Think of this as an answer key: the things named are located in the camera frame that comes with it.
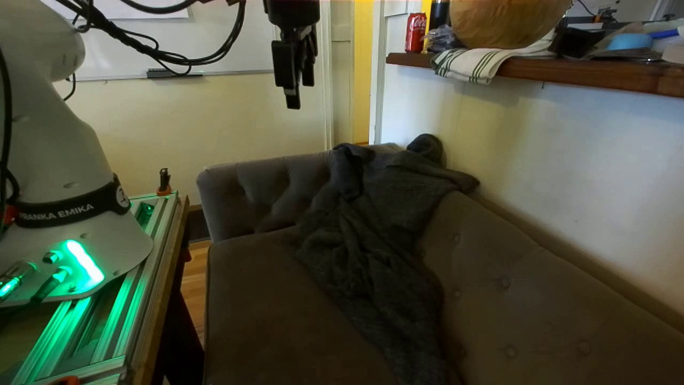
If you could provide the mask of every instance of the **wooden floor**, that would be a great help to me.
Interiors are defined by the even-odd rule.
[[[205,342],[206,247],[210,242],[190,243],[192,261],[183,264],[181,281],[181,293],[200,342]]]

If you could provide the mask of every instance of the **tufted couch backrest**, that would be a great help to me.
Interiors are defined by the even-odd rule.
[[[205,168],[199,191],[214,242],[283,228],[329,198],[329,155],[305,154]]]

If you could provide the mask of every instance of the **couch armrest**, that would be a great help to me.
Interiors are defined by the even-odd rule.
[[[326,154],[215,164],[197,180],[211,239],[283,228],[325,198]]]
[[[469,196],[441,198],[419,249],[465,383],[684,383],[684,333]]]

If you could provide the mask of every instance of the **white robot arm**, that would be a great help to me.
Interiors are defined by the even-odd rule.
[[[183,61],[177,52],[136,45],[87,0],[57,1],[141,52]],[[244,13],[246,0],[233,1]],[[265,11],[281,30],[281,41],[274,42],[276,86],[283,87],[288,107],[298,107],[298,79],[313,80],[319,0],[265,0]],[[96,132],[54,90],[54,80],[81,63],[83,42],[41,0],[0,0],[0,52],[0,305],[90,294],[139,264],[151,242],[129,213]]]
[[[1,0],[0,49],[13,99],[13,111],[0,108],[13,124],[10,143],[1,143],[10,147],[1,174],[13,171],[19,186],[17,200],[10,200],[17,208],[17,222],[4,227],[0,236],[0,273],[4,273],[0,285],[17,286],[17,280],[24,280],[20,290],[13,294],[6,286],[0,303],[90,294],[141,263],[151,242],[134,217],[123,213],[128,202],[94,131],[54,90],[56,79],[64,79],[81,63],[83,42],[41,1]],[[94,276],[67,272],[73,285],[41,293],[59,270],[50,259],[81,251],[67,245],[83,247],[97,272],[92,272]]]

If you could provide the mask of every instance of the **wooden shelf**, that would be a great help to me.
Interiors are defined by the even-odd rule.
[[[432,67],[423,52],[388,52],[387,63]],[[511,58],[499,66],[498,76],[684,98],[684,66],[677,63]]]

